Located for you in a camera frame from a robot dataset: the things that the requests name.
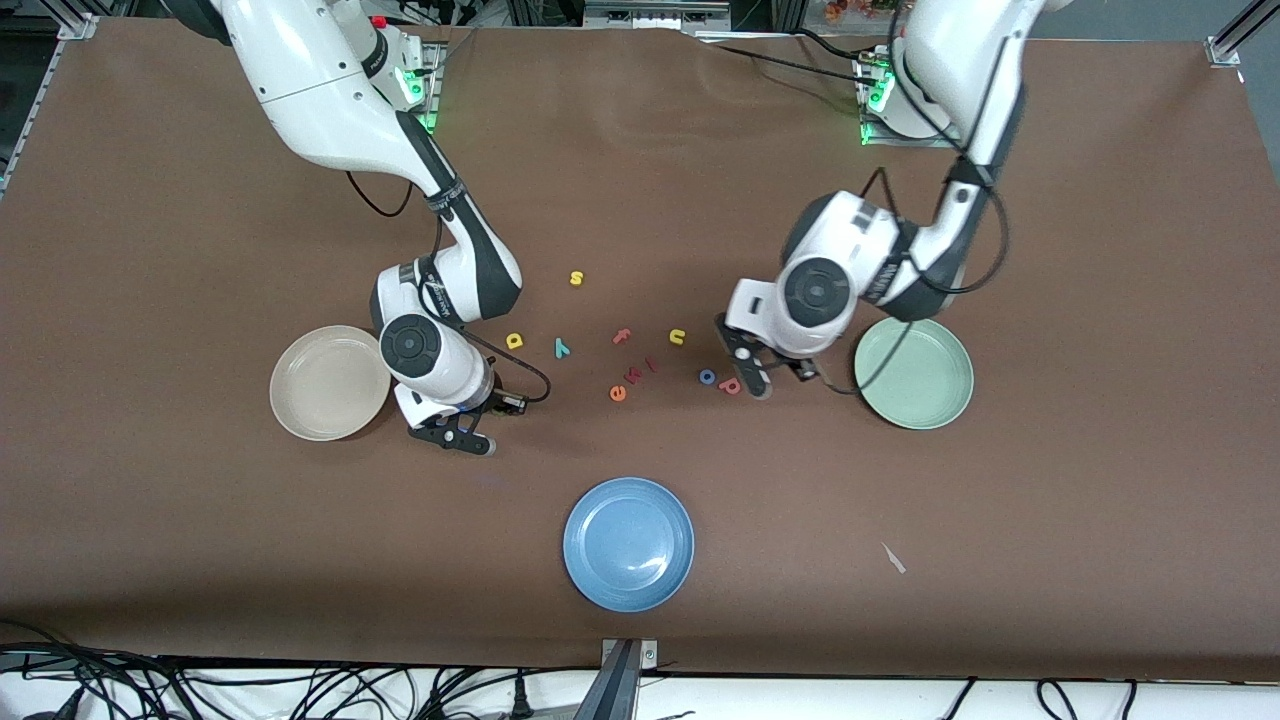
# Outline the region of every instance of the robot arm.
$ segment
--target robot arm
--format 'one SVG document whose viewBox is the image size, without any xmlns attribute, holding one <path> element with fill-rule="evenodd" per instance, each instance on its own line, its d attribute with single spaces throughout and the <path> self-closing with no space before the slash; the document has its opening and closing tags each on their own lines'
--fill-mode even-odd
<svg viewBox="0 0 1280 720">
<path fill-rule="evenodd" d="M 947 173 L 932 225 L 835 192 L 801 213 L 774 282 L 739 281 L 717 327 L 753 396 L 764 398 L 772 389 L 764 348 L 801 379 L 814 377 L 812 359 L 845 332 L 859 299 L 900 320 L 931 318 L 950 304 L 947 288 L 961 284 L 969 245 L 1018 128 L 1027 36 L 1042 9 L 1069 1 L 916 1 L 905 38 L 893 38 L 904 44 L 897 69 L 946 113 L 965 154 Z"/>
<path fill-rule="evenodd" d="M 492 454 L 493 442 L 460 429 L 457 416 L 520 414 L 525 398 L 495 388 L 489 364 L 457 328 L 509 311 L 522 281 L 424 126 L 420 111 L 430 97 L 422 91 L 421 41 L 375 27 L 360 0 L 166 5 L 191 29 L 234 47 L 262 111 L 296 154 L 337 170 L 399 176 L 426 195 L 457 243 L 384 270 L 370 314 L 410 433 Z"/>
</svg>

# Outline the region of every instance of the blue plate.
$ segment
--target blue plate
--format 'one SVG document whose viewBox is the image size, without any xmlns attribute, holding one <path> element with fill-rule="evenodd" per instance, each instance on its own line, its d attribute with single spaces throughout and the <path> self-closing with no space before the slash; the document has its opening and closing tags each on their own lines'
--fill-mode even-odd
<svg viewBox="0 0 1280 720">
<path fill-rule="evenodd" d="M 694 565 L 694 524 L 671 491 L 616 478 L 588 491 L 564 525 L 564 568 L 588 600 L 614 612 L 652 610 Z"/>
</svg>

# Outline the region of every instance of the brown tablecloth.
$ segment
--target brown tablecloth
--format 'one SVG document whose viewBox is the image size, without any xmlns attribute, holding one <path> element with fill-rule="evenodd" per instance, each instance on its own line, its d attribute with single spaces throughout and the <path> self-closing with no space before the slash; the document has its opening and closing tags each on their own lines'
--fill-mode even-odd
<svg viewBox="0 0 1280 720">
<path fill-rule="evenodd" d="M 797 42 L 755 47 L 840 67 Z M 696 374 L 728 373 L 712 318 L 774 275 L 806 202 L 886 164 L 927 222 L 948 152 L 861 147 L 847 85 L 675 32 L 476 35 L 439 140 L 525 292 L 474 329 L 521 332 L 556 383 L 485 420 L 483 460 L 390 404 L 343 442 L 275 423 L 280 352 L 367 327 L 430 217 L 378 218 L 293 156 L 232 50 L 104 20 L 0 202 L 0 612 L 188 655 L 545 666 L 646 635 L 686 670 L 1274 679 L 1280 192 L 1243 87 L 1196 44 L 1037 41 L 1025 77 L 1012 255 L 940 316 L 977 391 L 916 433 L 786 373 L 767 402 Z M 561 561 L 573 502 L 617 475 L 696 528 L 686 585 L 640 615 Z"/>
</svg>

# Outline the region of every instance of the green indicator light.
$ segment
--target green indicator light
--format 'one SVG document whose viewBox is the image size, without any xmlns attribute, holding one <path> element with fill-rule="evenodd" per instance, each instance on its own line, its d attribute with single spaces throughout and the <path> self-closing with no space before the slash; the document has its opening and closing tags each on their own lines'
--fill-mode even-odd
<svg viewBox="0 0 1280 720">
<path fill-rule="evenodd" d="M 882 87 L 883 92 L 873 92 L 870 102 L 868 102 L 868 108 L 870 108 L 873 113 L 883 113 L 884 105 L 888 102 L 888 94 L 893 91 L 896 85 L 893 73 L 884 73 L 884 81 L 876 83 L 876 87 Z"/>
<path fill-rule="evenodd" d="M 408 100 L 416 100 L 419 95 L 422 94 L 422 83 L 417 82 L 413 73 L 401 70 L 396 73 L 396 82 L 401 86 L 401 92 Z"/>
</svg>

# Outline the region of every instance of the plate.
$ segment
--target plate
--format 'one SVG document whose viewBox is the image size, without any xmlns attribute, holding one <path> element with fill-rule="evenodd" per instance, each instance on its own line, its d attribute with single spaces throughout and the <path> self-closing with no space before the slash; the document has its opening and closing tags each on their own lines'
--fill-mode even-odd
<svg viewBox="0 0 1280 720">
<path fill-rule="evenodd" d="M 300 438 L 338 439 L 378 415 L 390 384 L 374 336 L 329 325 L 300 337 L 275 363 L 271 411 Z"/>
<path fill-rule="evenodd" d="M 588 491 L 564 525 L 564 568 L 588 600 L 614 612 L 652 610 L 694 564 L 694 524 L 680 500 L 644 478 Z"/>
<path fill-rule="evenodd" d="M 886 318 L 872 325 L 854 352 L 854 378 L 863 386 L 893 348 L 906 323 Z M 882 418 L 913 430 L 955 420 L 973 397 L 973 363 L 951 331 L 918 320 L 863 397 Z"/>
</svg>

